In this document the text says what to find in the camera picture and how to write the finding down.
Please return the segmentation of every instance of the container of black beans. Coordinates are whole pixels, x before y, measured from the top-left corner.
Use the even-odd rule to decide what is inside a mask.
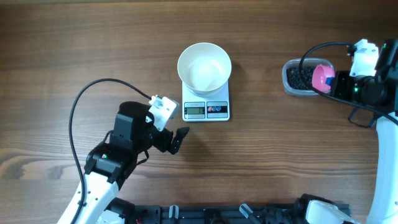
[[[304,80],[300,78],[299,63],[300,58],[288,61],[282,69],[282,81],[285,92],[294,96],[314,96],[318,93],[310,90],[309,84],[312,86],[312,73],[317,65],[328,65],[333,68],[333,65],[326,59],[321,58],[306,58],[303,63],[302,73]]]

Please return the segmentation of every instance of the black beans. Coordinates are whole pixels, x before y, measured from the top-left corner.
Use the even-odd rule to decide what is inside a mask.
[[[315,66],[303,66],[302,73],[304,81],[312,86],[312,73],[315,70]],[[286,70],[287,83],[296,90],[309,90],[300,78],[299,67],[292,67]]]

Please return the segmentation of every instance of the wooden table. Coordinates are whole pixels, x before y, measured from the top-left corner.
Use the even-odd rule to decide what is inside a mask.
[[[211,42],[233,61],[231,120],[190,126],[175,156],[150,151],[119,197],[137,205],[292,203],[303,193],[349,203],[365,221],[373,200],[377,133],[350,124],[349,106],[284,93],[284,63],[310,47],[397,37],[392,1],[187,1],[0,7],[0,222],[54,223],[78,185],[68,140],[76,94],[119,78],[182,101],[177,60]],[[349,69],[344,48],[321,51]],[[123,101],[147,100],[117,83],[81,98],[80,162],[112,129]]]

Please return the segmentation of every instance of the digital scale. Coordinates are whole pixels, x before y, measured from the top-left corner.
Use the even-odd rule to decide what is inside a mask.
[[[182,105],[184,121],[227,121],[230,117],[228,82],[207,95],[194,93],[182,83]]]

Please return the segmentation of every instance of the clear plastic container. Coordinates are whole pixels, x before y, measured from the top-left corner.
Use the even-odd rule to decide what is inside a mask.
[[[292,67],[298,67],[299,63],[300,63],[301,58],[297,58],[297,59],[293,59],[288,61],[285,66],[282,69],[282,81],[284,83],[284,88],[285,88],[285,92],[289,95],[293,95],[293,96],[315,96],[318,95],[318,93],[315,93],[312,90],[296,90],[293,89],[289,83],[287,82],[287,74],[286,74],[286,70],[288,68],[292,68]],[[317,65],[329,65],[331,66],[333,69],[335,69],[333,67],[333,65],[326,59],[322,59],[322,58],[306,58],[304,60],[303,66],[317,66]]]

